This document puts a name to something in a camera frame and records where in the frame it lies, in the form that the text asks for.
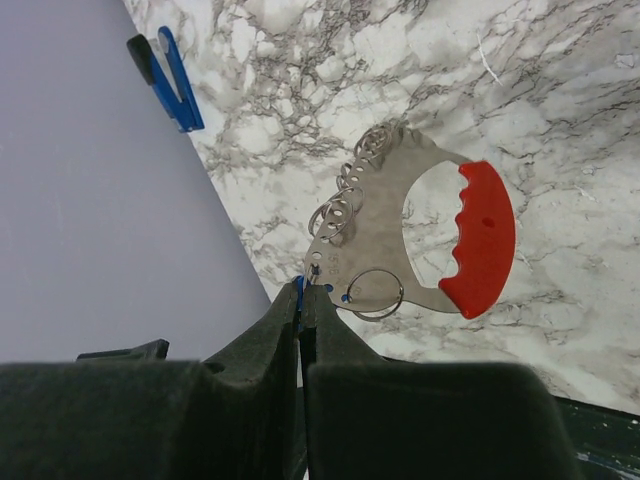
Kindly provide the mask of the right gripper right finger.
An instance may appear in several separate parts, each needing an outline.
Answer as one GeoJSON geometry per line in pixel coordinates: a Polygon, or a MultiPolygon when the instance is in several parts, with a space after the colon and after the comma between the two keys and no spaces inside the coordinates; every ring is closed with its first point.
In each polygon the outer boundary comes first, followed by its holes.
{"type": "Polygon", "coordinates": [[[300,347],[314,479],[578,479],[559,408],[528,367],[377,354],[323,286],[303,295],[300,347]]]}

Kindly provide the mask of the red handled keyring with rings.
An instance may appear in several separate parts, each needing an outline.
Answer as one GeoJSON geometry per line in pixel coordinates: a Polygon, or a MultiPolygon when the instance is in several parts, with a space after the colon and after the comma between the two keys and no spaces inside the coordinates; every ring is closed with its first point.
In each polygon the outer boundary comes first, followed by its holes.
{"type": "Polygon", "coordinates": [[[369,128],[311,215],[301,288],[366,321],[403,304],[467,319],[499,300],[516,250],[496,169],[447,151],[401,121],[369,128]]]}

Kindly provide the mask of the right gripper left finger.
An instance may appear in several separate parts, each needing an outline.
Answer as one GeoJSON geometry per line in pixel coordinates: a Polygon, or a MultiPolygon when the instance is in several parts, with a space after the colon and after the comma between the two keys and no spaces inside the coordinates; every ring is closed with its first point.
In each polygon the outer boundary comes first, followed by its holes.
{"type": "Polygon", "coordinates": [[[1,368],[5,479],[299,479],[298,289],[204,361],[155,341],[1,368]]]}

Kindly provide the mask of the blue tagged key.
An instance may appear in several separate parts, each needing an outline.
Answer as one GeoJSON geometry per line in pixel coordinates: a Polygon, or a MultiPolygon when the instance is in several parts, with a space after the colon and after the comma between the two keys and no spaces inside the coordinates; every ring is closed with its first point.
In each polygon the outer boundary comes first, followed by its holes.
{"type": "Polygon", "coordinates": [[[311,282],[304,275],[296,276],[293,279],[293,281],[296,284],[297,294],[298,294],[298,299],[297,299],[297,304],[296,304],[297,321],[298,321],[297,330],[299,332],[301,332],[303,330],[303,323],[302,323],[303,295],[304,295],[304,291],[305,291],[306,287],[309,286],[311,284],[311,282]]]}

